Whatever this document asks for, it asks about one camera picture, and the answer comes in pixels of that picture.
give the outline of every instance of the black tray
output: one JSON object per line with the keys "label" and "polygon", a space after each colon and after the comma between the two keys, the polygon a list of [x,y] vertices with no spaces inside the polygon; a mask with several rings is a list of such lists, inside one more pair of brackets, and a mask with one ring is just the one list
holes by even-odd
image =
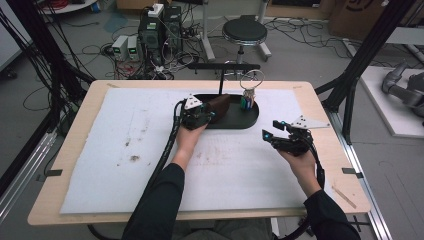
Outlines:
{"label": "black tray", "polygon": [[[206,103],[219,94],[195,94],[196,98]],[[255,102],[250,110],[240,108],[241,95],[230,94],[230,108],[223,118],[214,124],[209,124],[207,129],[246,129],[255,125],[259,116],[259,106]]]}

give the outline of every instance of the gray floor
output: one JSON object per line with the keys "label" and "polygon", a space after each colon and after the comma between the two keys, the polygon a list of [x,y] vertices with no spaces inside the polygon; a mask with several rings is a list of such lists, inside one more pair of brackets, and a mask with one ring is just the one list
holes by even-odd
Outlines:
{"label": "gray floor", "polygon": [[[61,18],[72,24],[98,22],[96,25],[86,27],[64,26],[64,32],[76,53],[82,53],[83,48],[89,45],[101,46],[112,42],[112,33],[120,26],[138,26],[137,15],[121,14],[113,10],[100,14],[82,10],[62,15]],[[220,24],[223,21],[223,18],[209,21],[210,29],[217,27],[217,31],[211,35],[220,35]],[[320,34],[324,40],[331,37],[327,33],[326,23],[319,24],[319,26],[323,26],[323,29],[310,27],[310,34]],[[113,36],[133,34],[136,33],[136,29],[136,27],[128,27],[116,32]],[[302,41],[299,30],[288,32],[291,30],[287,27],[284,30],[285,34],[277,30],[269,31],[266,43],[273,56],[267,62],[263,61],[263,56],[256,48],[245,50],[245,61],[260,64],[267,81],[308,81],[314,87],[318,87],[339,76],[349,64],[347,51],[340,42],[330,41],[335,48],[315,48],[290,38]],[[317,37],[307,35],[306,28],[303,28],[303,33],[310,42],[318,40]],[[217,62],[235,59],[236,46],[222,38],[211,38],[211,44]],[[389,66],[389,64],[395,65],[402,59],[407,59],[411,66],[423,67],[420,64],[417,65],[417,61],[408,53],[398,48],[400,47],[385,46],[376,57],[378,62],[373,62],[373,64]],[[65,48],[62,49],[65,53],[69,52]],[[96,51],[96,48],[89,47],[85,50],[85,52]],[[85,54],[78,56],[83,63],[87,63],[87,69],[97,79],[111,79],[108,77],[109,75],[105,75],[112,71],[112,65],[108,59]],[[30,111],[22,106],[26,96],[42,87],[42,84],[37,81],[35,71],[30,63],[24,57],[19,57],[12,67],[18,73],[18,78],[14,80],[1,79],[0,81],[0,101],[2,102],[0,109],[2,116],[0,119],[2,134],[0,174],[4,173],[46,114],[45,110]],[[203,70],[195,75],[194,71],[184,69],[175,73],[175,79],[214,80],[216,76],[214,71]],[[31,95],[26,106],[32,109],[46,107],[46,91],[41,90]],[[57,140],[33,180],[0,225],[0,239],[95,239],[86,226],[33,227],[27,223],[29,211],[43,184],[36,180],[36,176],[42,173],[47,160],[52,157],[62,140],[62,138]],[[424,180],[422,173],[424,140],[392,137],[364,88],[358,84],[352,122],[352,141],[393,239],[422,238],[424,235],[424,208],[421,203],[424,202],[424,190],[420,184]],[[356,217],[358,221],[368,221],[365,216]],[[349,220],[353,221],[353,216],[349,216]],[[279,218],[281,233],[287,234],[293,231],[297,221],[298,218]],[[207,226],[208,223],[196,222],[193,225]],[[118,238],[123,226],[124,224],[101,224],[96,227],[104,235]],[[361,226],[360,234],[363,239],[374,239],[372,229],[368,226]],[[302,239],[311,238],[304,235]]]}

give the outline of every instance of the person's right hand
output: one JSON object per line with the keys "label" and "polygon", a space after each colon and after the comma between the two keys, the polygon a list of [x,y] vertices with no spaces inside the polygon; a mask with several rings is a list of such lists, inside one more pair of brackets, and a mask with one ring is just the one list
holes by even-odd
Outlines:
{"label": "person's right hand", "polygon": [[315,177],[315,158],[311,151],[297,157],[284,151],[278,151],[278,153],[290,164],[291,170],[307,197],[321,189]]}

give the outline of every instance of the black sleeve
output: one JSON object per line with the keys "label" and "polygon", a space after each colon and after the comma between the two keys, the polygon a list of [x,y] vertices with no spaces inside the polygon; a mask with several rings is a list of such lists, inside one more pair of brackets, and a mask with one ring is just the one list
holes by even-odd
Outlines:
{"label": "black sleeve", "polygon": [[343,210],[324,190],[314,193],[304,204],[317,239],[361,239]]}
{"label": "black sleeve", "polygon": [[138,204],[122,239],[171,239],[184,190],[184,171],[171,163],[159,174],[144,204]]}

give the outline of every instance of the hand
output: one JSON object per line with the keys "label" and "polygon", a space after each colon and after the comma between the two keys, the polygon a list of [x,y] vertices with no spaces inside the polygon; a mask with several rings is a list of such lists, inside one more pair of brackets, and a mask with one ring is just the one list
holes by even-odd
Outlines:
{"label": "hand", "polygon": [[284,151],[278,151],[278,153],[290,164],[292,172],[307,197],[321,189],[315,177],[315,158],[311,151],[297,157]]}
{"label": "hand", "polygon": [[206,126],[207,124],[194,130],[188,130],[184,126],[180,126],[176,139],[178,149],[172,159],[172,163],[178,164],[184,171],[186,170],[188,162],[193,155],[194,147]]}

